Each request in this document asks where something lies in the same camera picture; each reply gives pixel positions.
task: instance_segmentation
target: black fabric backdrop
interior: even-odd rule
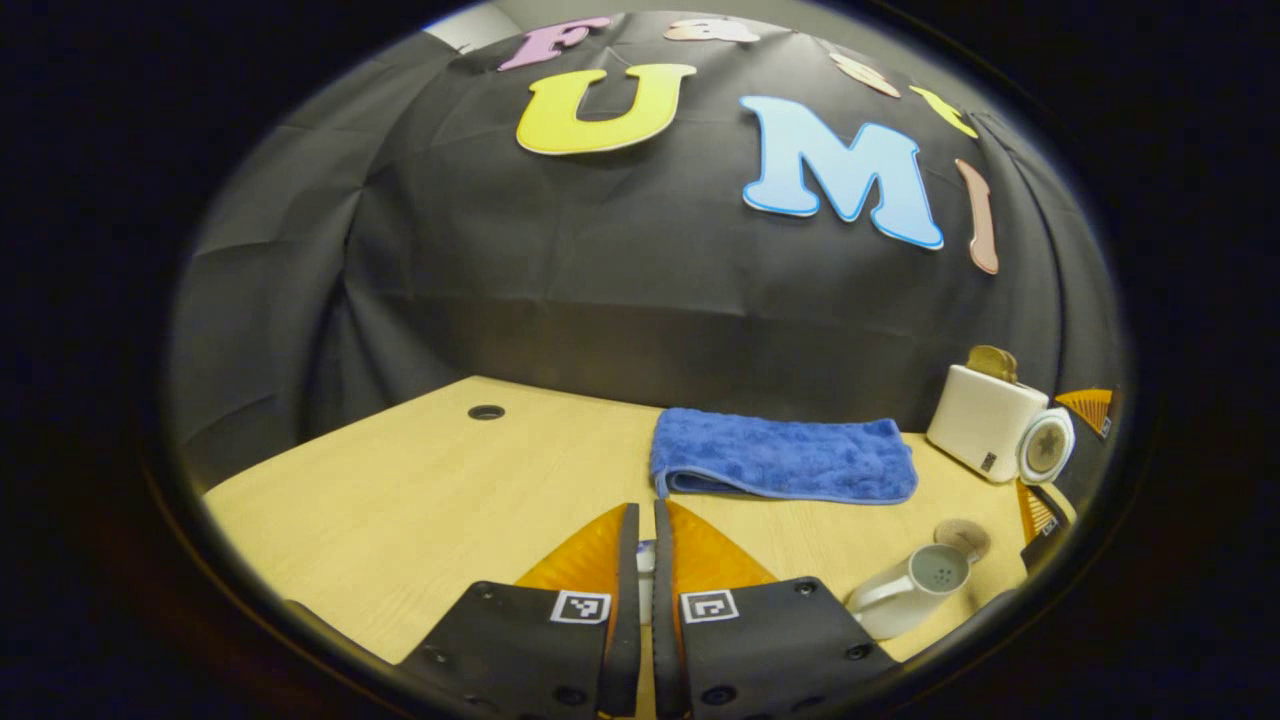
[[[1126,366],[1098,240],[1071,190],[995,111],[973,141],[854,49],[745,22],[755,44],[662,37],[689,13],[614,15],[553,60],[498,73],[522,37],[460,56],[416,33],[283,119],[215,200],[175,304],[174,439],[209,487],[306,439],[470,374],[658,406],[923,432],[946,368],[1010,350],[1050,395]],[[864,61],[895,100],[842,74]],[[516,126],[547,76],[603,68],[579,117],[626,113],[631,64],[698,68],[663,133],[532,154]],[[750,209],[759,126],[739,105],[810,108],[845,142],[877,122],[920,145],[946,246]],[[991,184],[1000,274],[968,252],[955,159]],[[806,184],[818,183],[806,170]],[[1076,425],[1083,429],[1083,424]],[[1082,434],[1059,480],[1087,502],[1107,445]]]

